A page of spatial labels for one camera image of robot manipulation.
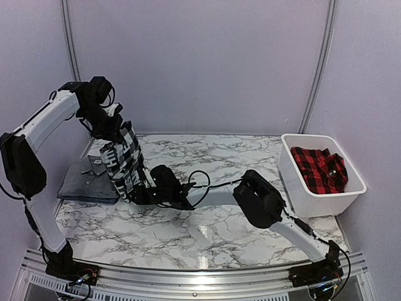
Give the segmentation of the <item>black white plaid shirt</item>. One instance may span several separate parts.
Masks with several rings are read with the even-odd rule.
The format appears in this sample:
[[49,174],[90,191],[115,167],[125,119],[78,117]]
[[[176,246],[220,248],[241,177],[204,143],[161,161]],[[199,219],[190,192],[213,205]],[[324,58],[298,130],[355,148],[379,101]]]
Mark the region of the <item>black white plaid shirt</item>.
[[120,197],[127,201],[127,178],[133,170],[144,168],[141,146],[130,121],[120,128],[122,142],[109,142],[100,149],[107,174]]

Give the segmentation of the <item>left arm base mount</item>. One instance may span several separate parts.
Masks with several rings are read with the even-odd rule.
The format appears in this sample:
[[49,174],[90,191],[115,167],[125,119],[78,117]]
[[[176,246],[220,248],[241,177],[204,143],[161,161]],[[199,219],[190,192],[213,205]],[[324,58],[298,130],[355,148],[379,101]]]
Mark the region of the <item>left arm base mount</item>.
[[71,270],[60,271],[50,264],[47,265],[45,270],[47,275],[51,275],[75,284],[89,284],[96,285],[99,277],[100,267],[89,263],[76,261]]

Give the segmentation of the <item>grey shirt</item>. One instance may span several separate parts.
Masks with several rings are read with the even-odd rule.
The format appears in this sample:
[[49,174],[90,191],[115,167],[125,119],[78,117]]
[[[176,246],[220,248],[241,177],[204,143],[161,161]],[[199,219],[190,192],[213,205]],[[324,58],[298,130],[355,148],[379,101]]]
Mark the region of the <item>grey shirt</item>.
[[58,196],[119,198],[98,156],[86,156],[72,163],[57,192]]

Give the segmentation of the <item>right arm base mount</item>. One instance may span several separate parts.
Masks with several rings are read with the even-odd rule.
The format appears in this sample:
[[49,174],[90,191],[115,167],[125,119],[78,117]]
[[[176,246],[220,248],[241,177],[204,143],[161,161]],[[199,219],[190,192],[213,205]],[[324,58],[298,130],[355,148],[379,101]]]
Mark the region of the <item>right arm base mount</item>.
[[343,275],[341,266],[315,262],[309,265],[290,268],[288,279],[293,287],[296,288],[339,279]]

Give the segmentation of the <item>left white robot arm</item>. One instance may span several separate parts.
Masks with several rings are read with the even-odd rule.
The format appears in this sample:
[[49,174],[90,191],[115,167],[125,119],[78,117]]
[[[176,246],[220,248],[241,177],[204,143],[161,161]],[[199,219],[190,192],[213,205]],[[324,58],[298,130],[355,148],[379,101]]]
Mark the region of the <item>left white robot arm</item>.
[[27,121],[1,136],[4,172],[15,192],[12,199],[23,202],[28,222],[41,240],[47,266],[66,279],[79,274],[79,265],[51,208],[37,198],[47,181],[37,153],[45,140],[72,117],[78,118],[94,139],[122,142],[122,106],[113,99],[105,105],[108,97],[115,98],[115,89],[105,77],[93,77],[89,82],[68,82]]

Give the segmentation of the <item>blue checked shirt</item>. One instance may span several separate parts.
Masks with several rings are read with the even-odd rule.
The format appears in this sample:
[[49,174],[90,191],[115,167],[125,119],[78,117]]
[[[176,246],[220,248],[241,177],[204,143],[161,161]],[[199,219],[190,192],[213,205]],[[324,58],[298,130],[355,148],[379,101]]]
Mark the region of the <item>blue checked shirt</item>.
[[78,201],[101,204],[115,204],[118,202],[118,198],[92,198],[85,196],[58,196],[58,198],[63,201]]

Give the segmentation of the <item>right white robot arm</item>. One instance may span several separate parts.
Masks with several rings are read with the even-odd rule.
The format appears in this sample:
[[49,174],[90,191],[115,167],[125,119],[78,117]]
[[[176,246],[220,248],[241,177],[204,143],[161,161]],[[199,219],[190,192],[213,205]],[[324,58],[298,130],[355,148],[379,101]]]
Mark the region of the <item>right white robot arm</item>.
[[165,205],[190,211],[200,206],[233,204],[240,207],[248,222],[286,238],[311,260],[308,265],[291,268],[290,280],[327,281],[343,276],[340,255],[343,250],[333,240],[324,240],[311,226],[287,207],[281,193],[255,170],[239,179],[221,184],[198,184],[192,179],[180,182],[165,165],[138,173],[139,179],[128,191],[129,201],[137,205]]

